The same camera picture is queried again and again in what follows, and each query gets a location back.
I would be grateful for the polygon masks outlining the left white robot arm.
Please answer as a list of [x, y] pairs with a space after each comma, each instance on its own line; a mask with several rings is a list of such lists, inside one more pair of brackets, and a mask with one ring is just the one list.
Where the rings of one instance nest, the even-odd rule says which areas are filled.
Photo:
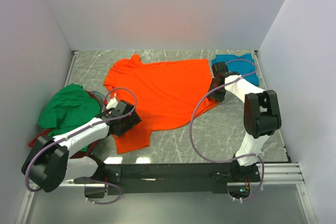
[[122, 136], [140, 122], [135, 105], [121, 100], [74, 130], [54, 137], [39, 137], [22, 166], [26, 188], [49, 193], [69, 179], [87, 177], [93, 183], [101, 182], [105, 176], [101, 162], [89, 156], [73, 156], [109, 135]]

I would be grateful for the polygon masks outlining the orange t-shirt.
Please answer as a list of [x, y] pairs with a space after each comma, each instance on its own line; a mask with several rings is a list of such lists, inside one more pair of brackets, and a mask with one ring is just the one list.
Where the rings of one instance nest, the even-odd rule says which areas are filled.
[[150, 146], [153, 131], [172, 130], [213, 109], [203, 99], [212, 81], [207, 59], [143, 63], [138, 54], [113, 64], [104, 87], [118, 100], [136, 101], [141, 122], [115, 138], [118, 154]]

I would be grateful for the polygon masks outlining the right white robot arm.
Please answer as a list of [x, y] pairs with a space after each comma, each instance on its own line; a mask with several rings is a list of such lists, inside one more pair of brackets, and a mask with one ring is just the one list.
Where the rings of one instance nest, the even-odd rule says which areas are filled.
[[264, 90], [246, 80], [238, 72], [228, 70], [226, 63], [212, 65], [214, 77], [209, 90], [215, 89], [207, 98], [223, 102], [227, 92], [244, 103], [243, 124], [245, 136], [239, 150], [234, 155], [240, 158], [231, 162], [230, 175], [241, 182], [252, 175], [263, 145], [281, 127], [281, 116], [277, 94], [274, 90]]

